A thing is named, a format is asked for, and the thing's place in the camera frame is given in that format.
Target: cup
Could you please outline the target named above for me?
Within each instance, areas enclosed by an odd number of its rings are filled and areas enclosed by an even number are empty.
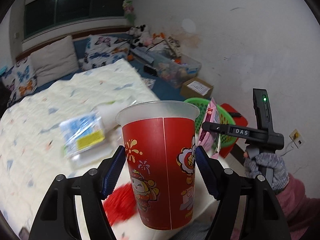
[[[180,101],[155,101],[125,108],[125,153],[144,225],[176,229],[192,219],[195,189],[195,119],[199,109]]]

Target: electrical outlet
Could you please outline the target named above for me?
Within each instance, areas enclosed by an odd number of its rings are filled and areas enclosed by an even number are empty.
[[[304,139],[302,138],[301,134],[298,132],[297,129],[289,135],[290,139],[294,142],[297,148],[300,148],[302,145],[305,144]]]

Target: green plastic basket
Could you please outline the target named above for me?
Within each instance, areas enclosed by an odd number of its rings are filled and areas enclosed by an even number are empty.
[[[204,98],[189,98],[185,100],[185,102],[193,104],[197,106],[200,110],[199,116],[196,118],[195,126],[196,126],[196,133],[199,133],[200,127],[202,125],[202,121],[204,118],[204,114],[207,110],[209,100]],[[224,110],[221,106],[217,105],[217,109],[220,114],[220,123],[226,124],[236,124],[231,115]],[[221,148],[229,147],[233,145],[236,141],[236,137],[221,135]]]

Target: window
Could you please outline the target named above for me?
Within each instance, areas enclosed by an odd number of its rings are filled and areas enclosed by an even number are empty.
[[[124,16],[124,0],[35,0],[25,6],[25,39],[65,23]]]

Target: hand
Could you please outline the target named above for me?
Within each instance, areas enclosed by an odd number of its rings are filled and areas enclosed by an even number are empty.
[[[247,152],[243,154],[245,157],[244,168],[249,178],[255,178],[261,174],[258,166],[264,166],[273,169],[273,181],[271,188],[276,192],[281,192],[289,183],[289,174],[285,167],[282,157],[274,153],[260,153],[254,160],[250,160]]]

